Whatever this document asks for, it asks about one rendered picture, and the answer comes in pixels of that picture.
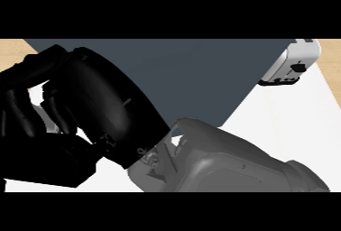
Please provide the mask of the dark grey cabinet door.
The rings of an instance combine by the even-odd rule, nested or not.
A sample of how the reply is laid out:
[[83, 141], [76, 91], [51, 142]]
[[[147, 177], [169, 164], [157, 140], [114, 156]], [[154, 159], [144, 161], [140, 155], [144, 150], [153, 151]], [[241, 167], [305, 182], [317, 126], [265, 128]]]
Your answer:
[[191, 117], [218, 127], [290, 39], [29, 39], [35, 51], [85, 47], [125, 73], [166, 123]]

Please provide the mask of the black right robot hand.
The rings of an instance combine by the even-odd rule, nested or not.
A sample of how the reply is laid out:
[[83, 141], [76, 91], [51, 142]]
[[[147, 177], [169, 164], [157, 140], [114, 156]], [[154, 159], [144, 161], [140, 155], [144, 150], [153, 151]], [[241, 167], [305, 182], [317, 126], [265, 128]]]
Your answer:
[[92, 50], [52, 45], [0, 72], [0, 191], [8, 180], [76, 187], [104, 158], [128, 168], [169, 127]]

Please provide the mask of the white toaster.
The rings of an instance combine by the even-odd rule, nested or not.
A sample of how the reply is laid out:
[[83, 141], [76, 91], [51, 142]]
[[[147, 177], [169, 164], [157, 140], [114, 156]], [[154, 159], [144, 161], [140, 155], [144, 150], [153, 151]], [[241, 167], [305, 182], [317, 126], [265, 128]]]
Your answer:
[[280, 54], [265, 75], [258, 81], [259, 86], [292, 85], [320, 57], [320, 43], [315, 39], [295, 39]]

